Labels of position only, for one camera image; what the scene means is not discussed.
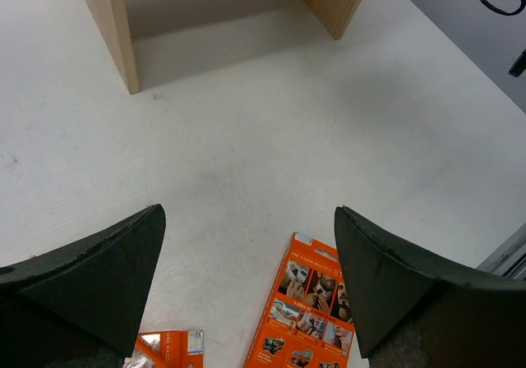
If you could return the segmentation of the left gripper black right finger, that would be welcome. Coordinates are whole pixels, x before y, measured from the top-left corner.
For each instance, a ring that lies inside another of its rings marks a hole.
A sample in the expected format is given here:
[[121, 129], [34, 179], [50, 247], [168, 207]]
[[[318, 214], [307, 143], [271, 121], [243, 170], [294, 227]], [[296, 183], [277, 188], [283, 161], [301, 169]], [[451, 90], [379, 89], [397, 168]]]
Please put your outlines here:
[[448, 260], [348, 207], [335, 241], [372, 367], [522, 367], [525, 282]]

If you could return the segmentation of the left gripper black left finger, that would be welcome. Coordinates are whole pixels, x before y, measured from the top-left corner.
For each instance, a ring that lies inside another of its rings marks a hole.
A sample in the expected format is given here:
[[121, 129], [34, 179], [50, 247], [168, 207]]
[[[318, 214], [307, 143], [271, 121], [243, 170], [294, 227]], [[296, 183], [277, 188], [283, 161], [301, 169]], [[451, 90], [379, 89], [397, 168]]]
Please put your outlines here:
[[162, 205], [1, 268], [3, 367], [121, 367], [166, 229]]

